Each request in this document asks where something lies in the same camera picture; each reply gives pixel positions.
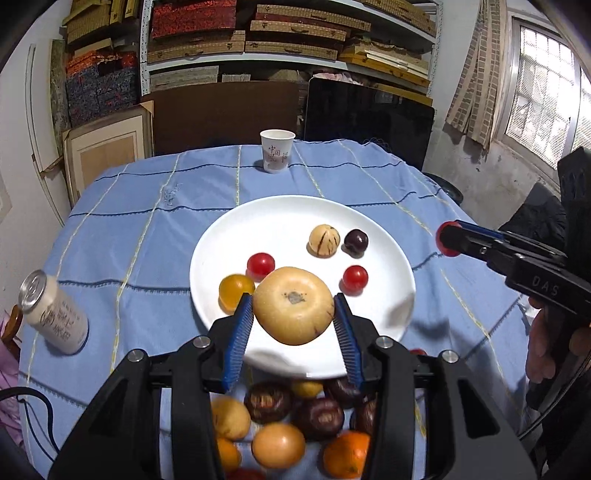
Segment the pink cloth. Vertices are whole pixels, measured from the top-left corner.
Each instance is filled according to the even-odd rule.
[[[0,335],[4,331],[8,314],[4,312],[4,318],[0,320]],[[0,342],[0,390],[16,387],[18,384],[18,362],[8,351],[3,342]],[[7,398],[0,402],[0,425],[6,427],[8,434],[14,442],[22,446],[21,419],[18,413],[16,397]]]

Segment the human hand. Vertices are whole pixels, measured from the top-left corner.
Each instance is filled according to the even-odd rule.
[[[530,305],[535,309],[542,310],[538,312],[531,324],[525,374],[531,382],[540,383],[545,378],[554,377],[556,365],[548,353],[548,330],[545,324],[544,304],[530,298]],[[570,339],[569,348],[577,356],[587,355],[591,350],[591,328],[585,327],[575,331]]]

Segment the white plate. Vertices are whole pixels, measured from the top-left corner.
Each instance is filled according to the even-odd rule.
[[[330,258],[306,250],[312,229],[334,226],[341,243],[353,228],[368,234],[369,247],[356,260],[340,248]],[[218,286],[233,273],[244,274],[248,258],[266,252],[275,267],[298,267],[320,277],[333,295],[351,265],[365,267],[369,283],[363,293],[347,297],[351,311],[371,319],[381,335],[400,340],[413,309],[414,276],[402,249],[373,220],[340,203],[318,197],[284,195],[244,203],[216,220],[193,252],[189,271],[191,296],[207,328],[225,316],[218,304]],[[287,377],[322,379],[346,374],[335,329],[331,324],[315,340],[300,346],[277,342],[254,322],[245,360],[254,367]]]

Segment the yellow fruit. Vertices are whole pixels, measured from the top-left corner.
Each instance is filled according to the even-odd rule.
[[[322,392],[323,386],[320,382],[309,380],[294,380],[291,389],[300,398],[316,398]]]
[[[253,294],[255,283],[246,275],[228,275],[220,282],[219,301],[222,310],[231,315],[238,307],[243,293]]]
[[[242,440],[251,428],[244,403],[225,395],[212,400],[212,417],[216,434],[229,440]]]
[[[308,239],[308,249],[320,258],[335,254],[340,243],[340,235],[335,227],[322,224],[315,227]]]
[[[320,336],[332,322],[335,303],[316,275],[294,267],[269,273],[252,296],[258,323],[278,342],[303,345]]]
[[[304,434],[289,423],[269,423],[252,440],[252,454],[265,468],[289,468],[306,451]]]
[[[220,453],[220,460],[222,461],[224,472],[232,473],[242,463],[242,455],[240,454],[238,447],[236,447],[236,445],[230,440],[218,437],[217,450]]]

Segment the blue tablecloth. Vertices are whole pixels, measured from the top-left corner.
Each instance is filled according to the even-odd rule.
[[[262,171],[260,159],[260,145],[188,151],[106,170],[84,191],[45,271],[56,275],[87,313],[88,342],[76,355],[63,356],[26,327],[21,352],[20,383],[48,395],[56,414],[57,443],[65,441],[129,350],[170,352],[206,333],[189,294],[189,264],[197,241],[235,206],[280,194],[325,197],[382,225],[404,250],[417,284],[402,343],[430,355],[448,348],[460,353],[519,428],[527,352],[519,295],[484,263],[441,256],[433,237],[437,227],[456,218],[470,221],[441,188],[371,143],[297,141],[288,171],[274,176]],[[244,387],[234,394],[243,395]],[[33,429],[53,453],[44,435],[44,407],[34,398],[30,402]],[[160,447],[166,479],[172,478],[169,408],[170,392],[165,391]],[[47,476],[50,461],[25,423],[29,457]],[[415,477],[422,478],[420,428],[416,439]],[[319,449],[309,444],[297,467],[269,472],[269,477],[299,479],[305,470],[309,480],[324,478],[316,468]],[[242,450],[243,465],[254,466],[248,442]]]

